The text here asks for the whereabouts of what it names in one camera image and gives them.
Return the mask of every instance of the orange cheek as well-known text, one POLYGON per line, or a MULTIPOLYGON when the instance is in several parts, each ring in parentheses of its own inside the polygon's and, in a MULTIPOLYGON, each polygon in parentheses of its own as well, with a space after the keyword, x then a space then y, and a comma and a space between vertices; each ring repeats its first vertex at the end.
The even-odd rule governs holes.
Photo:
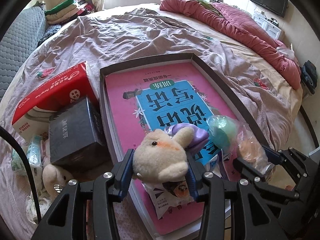
POLYGON ((170 150, 176 150, 178 151, 179 148, 172 146, 172 144, 167 143, 167 142, 158 142, 157 146, 162 147, 162 148, 167 148, 170 150))

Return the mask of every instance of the bed sheet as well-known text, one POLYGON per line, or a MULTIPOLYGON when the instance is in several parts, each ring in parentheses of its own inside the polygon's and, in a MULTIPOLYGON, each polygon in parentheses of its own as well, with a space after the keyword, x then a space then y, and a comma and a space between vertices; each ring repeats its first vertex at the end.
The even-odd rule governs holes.
MULTIPOLYGON (((236 55, 242 57, 243 59, 249 61, 252 65, 257 67, 261 71, 261 73, 270 80, 271 84, 277 90, 277 92, 281 94, 285 99, 288 100, 291 106, 292 119, 293 121, 295 120, 302 103, 302 94, 303 94, 302 87, 300 86, 298 90, 294 90, 268 62, 266 62, 262 57, 256 54, 252 49, 249 49, 248 47, 244 46, 238 41, 235 41, 232 38, 214 30, 208 25, 196 19, 189 18, 181 14, 160 11, 158 4, 150 4, 150 3, 133 5, 133 6, 116 7, 116 8, 104 10, 102 12, 98 12, 96 14, 97 15, 103 14, 108 16, 119 15, 119 14, 124 14, 125 12, 128 12, 128 11, 132 11, 135 8, 148 8, 148 9, 154 10, 163 16, 170 17, 172 19, 184 22, 190 27, 198 31, 201 31, 202 33, 212 38, 218 39, 223 44, 228 45, 236 55)), ((63 30, 65 30, 73 22, 74 21, 63 25, 62 28, 58 31, 58 33, 50 37, 48 40, 46 40, 44 44, 48 43, 55 36, 58 36, 63 30)), ((22 75, 24 66, 25 66, 25 63, 22 65, 22 67, 19 69, 19 71, 15 75, 14 79, 12 80, 12 83, 8 87, 2 101, 0 102, 0 117, 3 115, 4 109, 8 104, 8 100, 10 100, 11 95, 14 91, 14 88, 17 85, 17 81, 22 75)))
MULTIPOLYGON (((44 80, 35 79, 35 76, 39 70, 49 66, 55 66, 60 73, 70 66, 88 60, 90 65, 94 66, 93 73, 98 81, 99 69, 106 65, 136 57, 151 56, 155 53, 193 52, 214 68, 244 100, 244 104, 252 111, 257 123, 264 130, 268 141, 272 141, 276 148, 283 146, 286 139, 282 137, 289 136, 293 123, 292 103, 289 104, 288 101, 290 98, 293 101, 294 94, 292 93, 294 90, 289 89, 286 81, 276 71, 273 72, 273 68, 262 58, 250 50, 247 51, 243 45, 222 34, 219 36, 219 33, 196 20, 160 12, 158 8, 159 5, 153 4, 114 8, 94 15, 79 17, 74 22, 63 26, 56 35, 37 48, 20 68, 21 70, 15 76, 1 101, 0 124, 14 134, 20 144, 26 144, 11 126, 13 111, 19 100, 22 99, 21 97, 44 82, 44 80), (153 9, 162 16, 154 15, 146 10, 136 10, 123 15, 125 12, 139 7, 153 9), (172 18, 184 21, 195 29, 200 28, 204 34, 190 29, 185 23, 172 20, 172 18), (222 43, 218 40, 208 39, 209 36, 212 38, 220 37, 218 39, 222 43), (243 51, 246 59, 256 60, 256 64, 251 66, 240 57, 235 56, 230 48, 235 53, 243 51), (262 76, 257 68, 269 73, 269 76, 263 73, 269 80, 262 76), (251 80, 253 75, 258 75, 257 77, 263 79, 271 87, 271 91, 254 87, 251 80), (4 111, 7 111, 8 118, 4 118, 4 111)), ((298 95, 295 95, 295 100, 299 101, 298 95)), ((7 190, 0 191, 0 198, 3 200, 0 202, 0 214, 18 240, 28 239, 35 229, 35 226, 26 221, 25 215, 24 203, 26 195, 30 193, 29 185, 26 178, 12 173, 10 147, 0 141, 0 148, 2 149, 0 152, 0 186, 2 189, 7 188, 7 190)), ((129 223, 131 229, 136 229, 137 227, 132 225, 134 220, 130 219, 128 208, 125 205, 124 203, 115 207, 116 212, 124 214, 121 217, 122 221, 125 220, 125 223, 129 223)), ((122 236, 125 234, 132 235, 138 234, 138 232, 121 232, 122 236)))

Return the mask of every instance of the white plush toy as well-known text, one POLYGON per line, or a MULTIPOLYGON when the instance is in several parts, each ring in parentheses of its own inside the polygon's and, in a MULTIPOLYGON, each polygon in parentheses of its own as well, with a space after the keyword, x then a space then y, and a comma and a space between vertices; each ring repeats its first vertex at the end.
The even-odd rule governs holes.
POLYGON ((53 201, 58 196, 58 192, 54 189, 53 184, 64 187, 69 180, 73 179, 73 176, 69 171, 66 171, 61 167, 48 164, 43 169, 42 179, 44 187, 53 201))
POLYGON ((188 171, 185 148, 194 136, 191 127, 183 127, 172 138, 156 129, 143 139, 133 155, 133 178, 159 184, 181 180, 188 171))

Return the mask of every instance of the metal screw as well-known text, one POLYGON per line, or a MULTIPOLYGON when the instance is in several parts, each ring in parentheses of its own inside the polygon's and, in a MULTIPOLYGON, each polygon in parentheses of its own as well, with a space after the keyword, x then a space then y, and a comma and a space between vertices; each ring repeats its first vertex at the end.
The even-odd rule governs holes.
POLYGON ((204 173, 204 176, 205 176, 206 178, 212 178, 212 177, 213 177, 213 173, 212 173, 211 171, 206 171, 206 172, 204 173))
POLYGON ((105 174, 103 174, 103 177, 105 177, 106 179, 110 179, 112 175, 113 174, 111 172, 106 172, 105 174))
POLYGON ((241 179, 240 184, 243 186, 247 186, 249 184, 249 182, 246 179, 241 179))
POLYGON ((68 184, 70 186, 74 186, 75 184, 77 184, 77 180, 76 179, 71 179, 71 180, 69 180, 68 184))

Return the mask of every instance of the pink book cover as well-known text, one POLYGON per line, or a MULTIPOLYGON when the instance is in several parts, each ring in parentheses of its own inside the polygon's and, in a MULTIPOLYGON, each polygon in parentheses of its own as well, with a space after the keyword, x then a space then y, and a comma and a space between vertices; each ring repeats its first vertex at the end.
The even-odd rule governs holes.
MULTIPOLYGON (((166 126, 187 122, 208 130, 206 120, 214 114, 236 119, 218 92, 191 63, 113 73, 105 81, 122 154, 127 149, 136 149, 145 135, 155 129, 163 130, 166 126)), ((206 164, 218 150, 209 141, 194 159, 206 164)), ((233 167, 227 163, 226 170, 232 174, 233 167)), ((134 183, 160 235, 177 230, 202 216, 203 203, 192 202, 169 207, 158 220, 155 207, 141 181, 135 180, 134 183)))

